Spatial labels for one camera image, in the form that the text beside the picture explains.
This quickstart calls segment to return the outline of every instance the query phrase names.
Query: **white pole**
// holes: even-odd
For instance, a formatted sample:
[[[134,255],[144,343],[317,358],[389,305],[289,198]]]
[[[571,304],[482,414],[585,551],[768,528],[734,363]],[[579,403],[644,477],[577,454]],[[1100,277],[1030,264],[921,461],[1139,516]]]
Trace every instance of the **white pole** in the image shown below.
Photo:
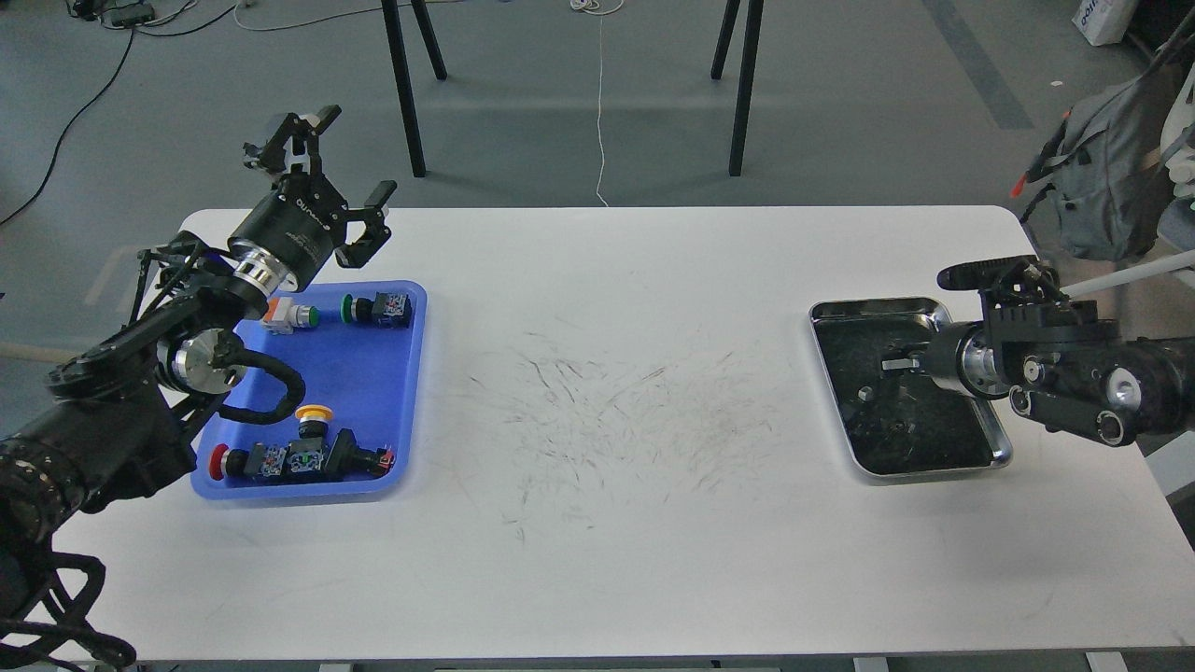
[[[1101,292],[1103,289],[1108,289],[1109,287],[1128,285],[1129,282],[1135,282],[1145,277],[1152,277],[1154,275],[1162,275],[1163,273],[1178,270],[1191,264],[1195,264],[1195,250],[1179,252],[1169,257],[1162,257],[1160,259],[1154,259],[1150,263],[1126,268],[1123,270],[1117,270],[1116,273],[1109,273],[1108,275],[1101,275],[1099,277],[1076,282],[1074,285],[1067,285],[1066,287],[1062,287],[1062,293],[1072,298],[1081,297],[1083,294]]]

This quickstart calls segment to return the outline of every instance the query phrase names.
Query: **white box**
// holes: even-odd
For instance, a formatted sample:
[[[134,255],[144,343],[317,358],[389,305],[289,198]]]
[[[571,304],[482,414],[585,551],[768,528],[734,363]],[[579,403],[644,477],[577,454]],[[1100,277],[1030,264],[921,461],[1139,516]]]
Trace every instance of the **white box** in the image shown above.
[[[1083,0],[1072,23],[1092,47],[1115,44],[1124,37],[1138,0]]]

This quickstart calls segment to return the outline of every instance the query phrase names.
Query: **gray backpack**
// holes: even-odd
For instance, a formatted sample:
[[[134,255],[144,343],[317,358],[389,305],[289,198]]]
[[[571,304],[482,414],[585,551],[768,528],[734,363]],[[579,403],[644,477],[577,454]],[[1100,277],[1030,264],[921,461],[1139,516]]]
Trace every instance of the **gray backpack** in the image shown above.
[[[1080,259],[1122,259],[1153,248],[1158,220],[1173,198],[1160,151],[1162,126],[1178,96],[1183,73],[1173,61],[1191,41],[1195,8],[1159,49],[1150,67],[1124,84],[1077,103],[1021,182],[1049,178],[1025,208],[1049,198],[1062,248]],[[1193,135],[1185,129],[1168,148]]]

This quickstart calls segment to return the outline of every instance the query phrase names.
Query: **table leg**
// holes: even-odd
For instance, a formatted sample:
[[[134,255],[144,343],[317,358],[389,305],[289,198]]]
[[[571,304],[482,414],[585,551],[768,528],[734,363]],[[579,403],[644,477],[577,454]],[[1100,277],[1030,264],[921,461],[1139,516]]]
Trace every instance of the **table leg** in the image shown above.
[[[419,32],[423,33],[423,45],[427,47],[428,57],[431,59],[431,69],[436,73],[436,79],[443,81],[448,79],[448,71],[445,69],[445,59],[440,55],[436,32],[431,30],[431,17],[428,16],[427,0],[411,0],[411,10],[415,11],[415,20],[419,24]]]
[[[419,121],[415,116],[415,96],[411,94],[411,73],[406,67],[403,26],[398,22],[398,1],[381,0],[381,13],[386,22],[386,38],[390,41],[390,60],[394,66],[394,85],[398,87],[398,108],[406,132],[406,149],[411,154],[411,172],[415,177],[424,177],[428,169],[423,163]]]
[[[747,36],[743,39],[743,62],[739,75],[739,100],[735,103],[735,129],[730,139],[730,175],[743,172],[743,147],[747,145],[747,115],[750,114],[750,88],[755,81],[755,54],[759,51],[759,29],[764,22],[764,0],[747,0]]]
[[[722,30],[718,32],[718,47],[713,50],[713,67],[710,79],[722,79],[722,68],[727,65],[727,51],[730,49],[730,36],[735,32],[735,18],[739,17],[739,0],[727,0],[727,12],[722,16]]]
[[[1115,650],[1089,653],[1087,667],[1091,668],[1091,672],[1128,672],[1128,666],[1124,665],[1124,656]]]
[[[888,672],[888,659],[883,656],[856,658],[854,672]]]

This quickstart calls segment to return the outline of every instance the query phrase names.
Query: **blue tray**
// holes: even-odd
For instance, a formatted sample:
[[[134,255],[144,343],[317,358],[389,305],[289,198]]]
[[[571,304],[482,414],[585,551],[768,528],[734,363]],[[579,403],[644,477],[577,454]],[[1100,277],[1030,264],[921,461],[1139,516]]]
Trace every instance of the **blue tray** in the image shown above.
[[[403,292],[410,297],[415,314],[409,328],[382,329],[341,322],[341,299],[345,294],[372,299],[376,292]],[[375,493],[394,485],[406,469],[411,448],[415,387],[419,375],[423,322],[428,312],[427,292],[415,282],[396,280],[312,285],[301,294],[281,292],[278,295],[295,297],[296,303],[319,308],[319,325],[282,336],[265,331],[256,320],[246,320],[237,326],[237,334],[250,349],[272,355],[302,374],[307,383],[304,403],[329,407],[335,414],[329,423],[330,436],[348,427],[356,434],[362,448],[390,446],[394,450],[394,466],[381,478],[350,475],[333,483],[261,485],[244,478],[215,481],[208,475],[208,460],[215,446],[227,444],[247,450],[257,441],[286,444],[299,435],[299,421],[294,419],[261,426],[229,422],[216,416],[203,429],[196,451],[198,468],[191,472],[191,487],[209,500],[345,500],[355,499],[350,495]],[[271,409],[283,391],[281,383],[253,368],[225,403]]]

